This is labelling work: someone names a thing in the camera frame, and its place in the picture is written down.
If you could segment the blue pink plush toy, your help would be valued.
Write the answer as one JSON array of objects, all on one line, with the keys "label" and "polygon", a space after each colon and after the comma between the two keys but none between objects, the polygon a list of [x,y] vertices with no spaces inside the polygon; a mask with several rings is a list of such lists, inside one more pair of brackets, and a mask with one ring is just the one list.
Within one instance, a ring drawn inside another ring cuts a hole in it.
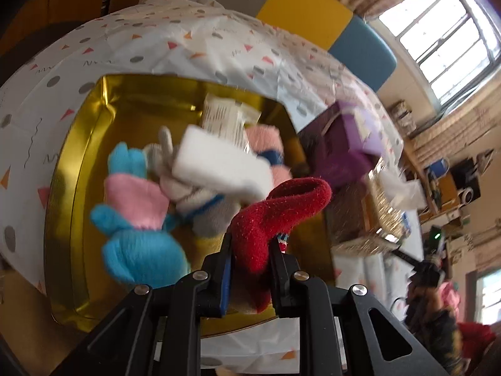
[{"label": "blue pink plush toy", "polygon": [[190,263],[170,231],[170,200],[149,180],[143,151],[120,142],[108,158],[105,202],[94,206],[90,220],[105,235],[105,269],[127,287],[153,289],[173,285],[189,274]]}]

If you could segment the white knit glove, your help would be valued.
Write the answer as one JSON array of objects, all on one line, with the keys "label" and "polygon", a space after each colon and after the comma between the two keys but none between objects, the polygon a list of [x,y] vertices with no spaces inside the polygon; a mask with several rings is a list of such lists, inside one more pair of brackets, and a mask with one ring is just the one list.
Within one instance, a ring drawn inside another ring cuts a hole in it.
[{"label": "white knit glove", "polygon": [[173,161],[178,146],[173,145],[170,130],[162,126],[157,144],[143,149],[146,168],[159,178],[162,192],[174,203],[176,213],[184,222],[191,222],[194,233],[201,238],[215,238],[226,232],[240,204],[206,188],[196,187],[173,177]]}]

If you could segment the red sock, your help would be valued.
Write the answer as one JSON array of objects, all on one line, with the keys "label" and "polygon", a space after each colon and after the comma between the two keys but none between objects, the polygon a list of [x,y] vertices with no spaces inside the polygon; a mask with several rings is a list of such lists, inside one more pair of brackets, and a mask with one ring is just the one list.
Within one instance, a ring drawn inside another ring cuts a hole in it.
[{"label": "red sock", "polygon": [[271,301],[265,273],[269,243],[321,212],[332,198],[320,178],[293,178],[279,184],[266,200],[247,206],[231,221],[234,269],[230,307],[246,315],[267,309]]}]

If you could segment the white foam roll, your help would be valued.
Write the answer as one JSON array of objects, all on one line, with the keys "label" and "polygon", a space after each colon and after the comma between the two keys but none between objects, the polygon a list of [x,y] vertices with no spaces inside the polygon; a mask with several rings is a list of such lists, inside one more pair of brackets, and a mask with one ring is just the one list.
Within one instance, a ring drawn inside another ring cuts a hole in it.
[{"label": "white foam roll", "polygon": [[270,164],[229,141],[189,125],[173,161],[176,179],[252,204],[273,189]]}]

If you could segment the pink fuzzy sock roll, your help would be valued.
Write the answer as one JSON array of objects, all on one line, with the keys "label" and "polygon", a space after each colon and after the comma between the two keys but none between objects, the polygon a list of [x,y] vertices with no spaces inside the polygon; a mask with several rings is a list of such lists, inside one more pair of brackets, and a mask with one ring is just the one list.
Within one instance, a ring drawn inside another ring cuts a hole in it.
[{"label": "pink fuzzy sock roll", "polygon": [[250,149],[270,164],[273,175],[273,186],[277,187],[282,182],[292,178],[290,168],[284,164],[284,146],[279,129],[274,126],[258,124],[247,127],[246,135]]}]

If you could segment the white wet wipe packet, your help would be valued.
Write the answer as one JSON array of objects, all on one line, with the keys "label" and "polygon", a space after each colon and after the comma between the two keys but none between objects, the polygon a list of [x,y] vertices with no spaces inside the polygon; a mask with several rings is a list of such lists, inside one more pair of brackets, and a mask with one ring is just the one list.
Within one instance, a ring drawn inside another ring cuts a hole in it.
[{"label": "white wet wipe packet", "polygon": [[248,104],[208,93],[205,96],[201,127],[250,153],[245,126],[257,124],[260,116],[261,112]]}]

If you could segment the ornate gold tissue box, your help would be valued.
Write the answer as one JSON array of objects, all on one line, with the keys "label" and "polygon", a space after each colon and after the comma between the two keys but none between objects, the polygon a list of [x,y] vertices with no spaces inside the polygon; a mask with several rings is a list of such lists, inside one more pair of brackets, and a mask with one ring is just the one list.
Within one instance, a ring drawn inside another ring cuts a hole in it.
[{"label": "ornate gold tissue box", "polygon": [[404,213],[393,208],[376,166],[361,180],[336,190],[324,214],[334,255],[366,257],[402,246],[410,229]]}]

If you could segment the blue folding chair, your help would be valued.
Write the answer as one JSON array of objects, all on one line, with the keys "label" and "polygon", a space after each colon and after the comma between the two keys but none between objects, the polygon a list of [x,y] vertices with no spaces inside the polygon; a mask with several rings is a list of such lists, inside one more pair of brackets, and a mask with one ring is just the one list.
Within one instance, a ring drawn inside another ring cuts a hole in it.
[{"label": "blue folding chair", "polygon": [[451,210],[459,205],[458,189],[450,171],[447,158],[441,158],[426,167],[431,198],[439,212]]}]

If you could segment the purple tissue carton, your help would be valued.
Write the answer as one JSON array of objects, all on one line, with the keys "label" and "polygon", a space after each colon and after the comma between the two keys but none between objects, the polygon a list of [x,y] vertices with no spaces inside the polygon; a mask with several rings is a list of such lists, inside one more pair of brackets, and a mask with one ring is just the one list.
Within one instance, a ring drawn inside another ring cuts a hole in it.
[{"label": "purple tissue carton", "polygon": [[314,177],[339,188],[361,180],[385,154],[376,118],[363,107],[336,101],[298,133]]}]

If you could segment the right beige curtain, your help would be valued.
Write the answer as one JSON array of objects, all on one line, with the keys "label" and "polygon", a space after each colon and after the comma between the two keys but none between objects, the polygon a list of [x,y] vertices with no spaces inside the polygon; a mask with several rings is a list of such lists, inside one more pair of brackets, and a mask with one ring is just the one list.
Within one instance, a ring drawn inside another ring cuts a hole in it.
[{"label": "right beige curtain", "polygon": [[457,110],[411,140],[420,165],[449,158],[500,124],[500,74],[461,104]]}]

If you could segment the boxes on desk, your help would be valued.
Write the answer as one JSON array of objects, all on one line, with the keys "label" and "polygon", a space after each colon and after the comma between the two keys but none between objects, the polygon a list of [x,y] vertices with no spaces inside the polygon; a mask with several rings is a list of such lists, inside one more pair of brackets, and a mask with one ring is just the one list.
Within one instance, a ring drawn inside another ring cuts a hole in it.
[{"label": "boxes on desk", "polygon": [[412,108],[405,100],[400,100],[390,107],[390,116],[405,137],[408,137],[417,128]]}]

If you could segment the gold metal tin tray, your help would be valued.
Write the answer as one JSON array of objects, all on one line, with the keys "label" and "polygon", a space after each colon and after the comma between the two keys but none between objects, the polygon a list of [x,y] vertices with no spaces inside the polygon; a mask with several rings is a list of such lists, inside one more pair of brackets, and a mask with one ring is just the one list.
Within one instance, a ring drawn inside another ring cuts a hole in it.
[{"label": "gold metal tin tray", "polygon": [[292,179],[273,149],[241,149],[201,129],[209,98],[229,99],[276,127],[284,161],[304,158],[283,105],[254,92],[176,76],[107,75],[67,135],[51,184],[45,266],[53,314],[89,332],[126,290],[174,284],[217,252],[220,234],[194,232],[205,212],[235,209],[229,310],[204,318],[204,336],[275,318],[267,259],[296,253],[311,274],[333,275],[321,218],[332,191],[319,178]]}]

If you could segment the window with grille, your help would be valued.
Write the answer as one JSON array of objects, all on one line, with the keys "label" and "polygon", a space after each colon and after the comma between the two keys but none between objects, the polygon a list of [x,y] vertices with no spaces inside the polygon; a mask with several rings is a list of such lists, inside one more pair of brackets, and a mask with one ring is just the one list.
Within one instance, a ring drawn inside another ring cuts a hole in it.
[{"label": "window with grille", "polygon": [[476,0],[403,0],[378,19],[439,108],[461,101],[500,66],[500,31]]}]

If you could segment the patterned plastic tablecloth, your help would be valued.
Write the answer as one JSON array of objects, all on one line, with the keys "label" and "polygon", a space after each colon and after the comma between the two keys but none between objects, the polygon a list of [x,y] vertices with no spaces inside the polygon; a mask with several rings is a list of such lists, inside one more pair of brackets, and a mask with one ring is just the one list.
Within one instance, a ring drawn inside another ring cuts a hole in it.
[{"label": "patterned plastic tablecloth", "polygon": [[199,120],[203,95],[187,110],[112,109],[134,82],[152,89],[163,75],[237,87],[246,103],[269,99],[261,120],[287,140],[330,104],[355,104],[375,119],[397,173],[403,141],[379,98],[302,37],[215,0],[148,0],[81,25],[1,88],[1,252],[67,327],[90,330],[124,294],[89,219],[112,148],[151,144],[162,126],[180,138]]}]

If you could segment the grey yellow blue sofa back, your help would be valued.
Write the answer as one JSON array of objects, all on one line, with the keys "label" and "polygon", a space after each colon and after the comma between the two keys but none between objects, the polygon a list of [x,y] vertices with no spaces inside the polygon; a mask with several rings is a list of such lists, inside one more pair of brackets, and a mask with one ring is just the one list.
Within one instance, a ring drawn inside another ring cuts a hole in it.
[{"label": "grey yellow blue sofa back", "polygon": [[217,0],[329,52],[378,91],[396,69],[386,42],[362,18],[337,0]]}]

